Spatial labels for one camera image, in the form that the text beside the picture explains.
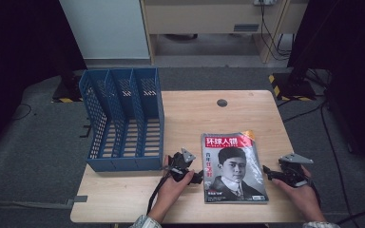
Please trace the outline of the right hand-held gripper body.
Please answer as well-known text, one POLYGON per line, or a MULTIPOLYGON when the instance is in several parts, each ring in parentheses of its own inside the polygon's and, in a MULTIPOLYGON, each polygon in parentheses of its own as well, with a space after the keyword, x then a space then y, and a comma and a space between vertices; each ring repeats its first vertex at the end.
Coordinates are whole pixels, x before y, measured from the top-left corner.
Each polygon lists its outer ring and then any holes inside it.
POLYGON ((302 165, 313 164, 314 161, 296 153, 284 155, 279 158, 279 166, 284 174, 284 182, 297 188, 303 185, 309 185, 310 179, 305 175, 302 165))

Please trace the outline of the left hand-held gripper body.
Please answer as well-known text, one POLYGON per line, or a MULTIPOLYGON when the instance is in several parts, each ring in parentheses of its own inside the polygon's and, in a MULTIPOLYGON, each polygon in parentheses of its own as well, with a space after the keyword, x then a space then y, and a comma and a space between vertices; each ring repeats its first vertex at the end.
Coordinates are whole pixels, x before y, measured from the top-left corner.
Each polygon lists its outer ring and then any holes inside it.
POLYGON ((168 157, 167 169, 175 181, 181 181, 189 172, 188 167, 195 159, 195 155, 190 153, 185 148, 182 148, 181 151, 176 152, 173 157, 168 157))

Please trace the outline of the magazine with portrait cover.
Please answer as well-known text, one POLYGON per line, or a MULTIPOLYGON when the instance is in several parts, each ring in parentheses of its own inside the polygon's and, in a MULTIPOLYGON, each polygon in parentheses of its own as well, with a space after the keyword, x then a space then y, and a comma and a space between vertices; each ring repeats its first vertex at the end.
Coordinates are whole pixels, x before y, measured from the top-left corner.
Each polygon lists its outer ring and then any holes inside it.
POLYGON ((255 136, 251 130, 202 134, 205 203, 267 203, 255 136))

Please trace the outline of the blue plastic file rack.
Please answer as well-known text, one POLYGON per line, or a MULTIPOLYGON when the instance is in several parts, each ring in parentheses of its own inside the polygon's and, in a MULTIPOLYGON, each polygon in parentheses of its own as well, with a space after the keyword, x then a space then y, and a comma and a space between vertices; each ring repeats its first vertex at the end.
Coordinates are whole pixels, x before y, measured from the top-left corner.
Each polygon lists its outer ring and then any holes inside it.
POLYGON ((93 132, 86 162, 94 171, 163 166, 164 114, 157 68, 87 70, 79 89, 93 132))

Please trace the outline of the person's right hand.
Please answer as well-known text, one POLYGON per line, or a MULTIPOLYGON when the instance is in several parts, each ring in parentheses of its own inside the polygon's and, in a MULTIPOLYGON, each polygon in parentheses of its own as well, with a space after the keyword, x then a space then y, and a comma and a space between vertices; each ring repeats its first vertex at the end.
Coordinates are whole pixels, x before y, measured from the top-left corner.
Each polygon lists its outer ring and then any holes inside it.
POLYGON ((293 188, 284 181, 277 179, 272 179, 272 183, 288 196, 291 202, 300 211, 305 221, 326 221, 326 218, 323 216, 319 207, 315 190, 311 186, 303 185, 293 188))

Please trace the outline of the person's left hand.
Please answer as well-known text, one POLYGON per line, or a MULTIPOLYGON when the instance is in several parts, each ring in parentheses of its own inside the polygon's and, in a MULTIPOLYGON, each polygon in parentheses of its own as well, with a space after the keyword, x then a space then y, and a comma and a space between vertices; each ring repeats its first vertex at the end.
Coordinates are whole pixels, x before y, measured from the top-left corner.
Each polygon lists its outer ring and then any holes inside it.
POLYGON ((194 173, 194 170, 190 170, 182 180, 175 181, 168 175, 167 171, 164 171, 163 185, 160 187, 156 201, 147 215, 157 222, 162 223, 169 209, 191 182, 194 173))

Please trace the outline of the black stand base striped tape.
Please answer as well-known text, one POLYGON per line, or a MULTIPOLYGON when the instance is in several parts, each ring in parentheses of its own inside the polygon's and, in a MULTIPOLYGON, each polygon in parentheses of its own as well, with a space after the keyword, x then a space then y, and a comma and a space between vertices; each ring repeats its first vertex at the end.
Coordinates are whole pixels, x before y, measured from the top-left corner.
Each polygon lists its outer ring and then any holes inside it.
POLYGON ((73 76, 70 79, 61 76, 60 83, 52 95, 52 101, 54 103, 81 102, 83 98, 79 89, 80 79, 80 75, 73 76))
POLYGON ((268 79, 279 101, 313 101, 316 98, 308 81, 293 81, 290 73, 273 73, 268 79))

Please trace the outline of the grey tape strip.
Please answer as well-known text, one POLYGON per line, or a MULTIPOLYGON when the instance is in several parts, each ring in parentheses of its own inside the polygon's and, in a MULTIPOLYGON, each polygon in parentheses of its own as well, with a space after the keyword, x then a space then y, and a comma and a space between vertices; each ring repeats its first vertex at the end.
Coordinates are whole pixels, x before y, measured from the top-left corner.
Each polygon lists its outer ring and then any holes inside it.
POLYGON ((66 205, 73 205, 75 202, 87 202, 88 196, 75 196, 73 199, 67 199, 66 205))

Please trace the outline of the black curtain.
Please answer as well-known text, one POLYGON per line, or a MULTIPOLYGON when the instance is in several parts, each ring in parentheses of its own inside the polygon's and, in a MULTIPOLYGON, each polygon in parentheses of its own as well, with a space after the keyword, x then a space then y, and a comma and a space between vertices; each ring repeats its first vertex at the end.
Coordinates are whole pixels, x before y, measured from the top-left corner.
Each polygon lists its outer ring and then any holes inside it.
POLYGON ((288 67, 332 73, 329 102, 351 150, 365 157, 365 0, 309 0, 288 67))
POLYGON ((60 0, 0 0, 0 134, 24 90, 86 67, 60 0))

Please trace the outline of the light wooden desk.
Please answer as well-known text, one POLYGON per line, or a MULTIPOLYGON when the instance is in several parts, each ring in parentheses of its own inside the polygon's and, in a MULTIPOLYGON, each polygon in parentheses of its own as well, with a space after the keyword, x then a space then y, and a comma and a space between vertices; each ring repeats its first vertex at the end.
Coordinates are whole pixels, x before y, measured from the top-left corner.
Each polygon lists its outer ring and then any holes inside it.
POLYGON ((309 0, 140 0, 149 53, 164 34, 240 34, 255 38, 267 63, 281 34, 298 32, 309 0))

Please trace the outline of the white cabinet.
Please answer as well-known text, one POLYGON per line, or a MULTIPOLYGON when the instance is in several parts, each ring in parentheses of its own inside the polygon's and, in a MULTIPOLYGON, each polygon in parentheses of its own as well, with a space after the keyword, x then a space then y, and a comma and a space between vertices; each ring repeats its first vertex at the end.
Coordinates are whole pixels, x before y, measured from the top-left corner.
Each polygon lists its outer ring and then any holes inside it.
POLYGON ((148 59, 140 0, 60 0, 86 60, 148 59))

